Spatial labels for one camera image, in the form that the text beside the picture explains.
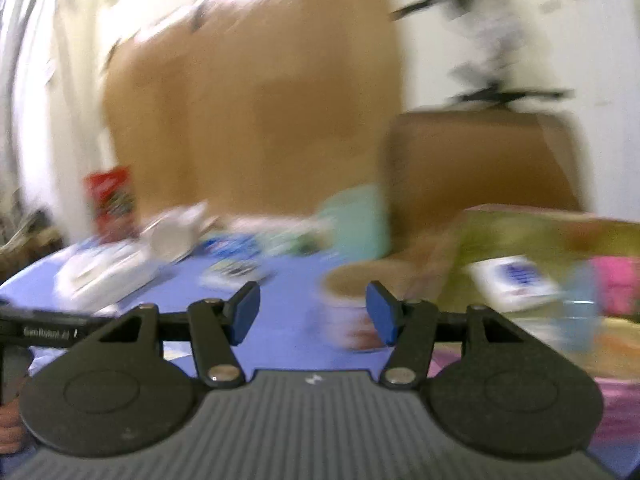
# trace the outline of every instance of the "human hand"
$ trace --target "human hand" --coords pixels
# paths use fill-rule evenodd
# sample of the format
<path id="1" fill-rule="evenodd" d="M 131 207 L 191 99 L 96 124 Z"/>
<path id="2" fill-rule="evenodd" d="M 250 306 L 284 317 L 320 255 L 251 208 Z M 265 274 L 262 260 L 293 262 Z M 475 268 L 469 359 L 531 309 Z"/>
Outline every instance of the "human hand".
<path id="1" fill-rule="evenodd" d="M 24 449 L 27 432 L 20 419 L 19 397 L 0 406 L 0 454 L 17 453 Z"/>

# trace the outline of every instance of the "blue tablecloth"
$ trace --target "blue tablecloth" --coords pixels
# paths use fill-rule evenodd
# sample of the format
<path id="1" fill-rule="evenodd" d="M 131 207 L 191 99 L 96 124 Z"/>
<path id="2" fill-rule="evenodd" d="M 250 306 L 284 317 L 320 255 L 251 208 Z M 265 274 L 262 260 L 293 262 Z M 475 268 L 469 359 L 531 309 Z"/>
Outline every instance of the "blue tablecloth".
<path id="1" fill-rule="evenodd" d="M 336 256 L 270 258 L 273 277 L 261 287 L 260 314 L 245 341 L 234 349 L 248 377 L 258 368 L 306 370 L 367 369 L 377 377 L 389 350 L 351 352 L 331 346 L 322 334 L 319 282 L 325 272 L 343 261 Z M 202 271 L 212 264 L 206 254 L 196 254 L 167 267 L 147 286 L 119 303 L 128 308 L 155 303 L 161 312 L 178 312 L 203 298 L 227 299 L 231 293 L 198 284 Z M 55 310 L 54 277 L 62 261 L 45 258 L 0 286 L 0 296 L 16 306 Z M 174 361 L 194 375 L 191 357 Z M 610 469 L 627 475 L 639 461 L 638 446 L 598 446 L 592 452 Z"/>

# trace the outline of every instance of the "gray ribbed panel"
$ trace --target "gray ribbed panel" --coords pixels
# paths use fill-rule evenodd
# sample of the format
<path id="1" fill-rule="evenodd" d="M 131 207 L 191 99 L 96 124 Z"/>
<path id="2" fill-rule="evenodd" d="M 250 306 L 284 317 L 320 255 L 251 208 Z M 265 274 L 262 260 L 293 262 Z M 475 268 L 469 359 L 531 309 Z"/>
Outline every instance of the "gray ribbed panel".
<path id="1" fill-rule="evenodd" d="M 213 392 L 168 440 L 110 460 L 43 449 L 11 480 L 611 480 L 586 455 L 541 463 L 460 446 L 412 393 L 367 372 L 259 372 Z"/>

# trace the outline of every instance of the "white wall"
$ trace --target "white wall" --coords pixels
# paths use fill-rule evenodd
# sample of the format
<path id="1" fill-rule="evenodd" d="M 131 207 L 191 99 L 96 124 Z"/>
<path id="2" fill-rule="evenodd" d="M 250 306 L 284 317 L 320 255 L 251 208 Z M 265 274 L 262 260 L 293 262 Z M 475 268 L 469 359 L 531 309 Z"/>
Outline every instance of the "white wall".
<path id="1" fill-rule="evenodd" d="M 78 97 L 76 130 L 92 146 L 84 151 L 82 165 L 98 168 L 109 154 L 95 146 L 104 133 L 98 111 L 98 72 L 115 41 L 133 34 L 175 7 L 193 0 L 67 0 L 63 2 L 66 35 Z M 396 5 L 412 0 L 393 0 Z M 598 213 L 640 219 L 640 48 L 633 22 L 632 0 L 513 0 L 524 18 L 527 44 L 514 68 L 515 79 L 527 86 L 575 90 L 575 98 L 551 109 L 572 114 L 587 157 L 584 171 L 591 205 Z M 475 45 L 463 26 L 450 22 L 442 8 L 420 12 L 399 23 L 405 63 L 407 109 L 441 106 L 464 91 L 449 71 L 476 56 Z M 58 210 L 77 203 L 78 174 L 71 168 L 78 133 L 71 135 L 70 118 L 60 94 L 53 92 L 54 144 L 66 146 L 52 158 Z M 73 238 L 82 237 L 88 217 L 65 222 Z"/>

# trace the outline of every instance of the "red snack package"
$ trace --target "red snack package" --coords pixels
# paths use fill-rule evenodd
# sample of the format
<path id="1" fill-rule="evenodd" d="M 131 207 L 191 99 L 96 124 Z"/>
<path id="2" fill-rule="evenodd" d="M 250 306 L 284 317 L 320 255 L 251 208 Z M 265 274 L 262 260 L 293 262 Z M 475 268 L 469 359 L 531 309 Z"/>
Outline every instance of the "red snack package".
<path id="1" fill-rule="evenodd" d="M 92 173 L 84 178 L 84 185 L 101 243 L 117 242 L 138 234 L 128 168 Z"/>

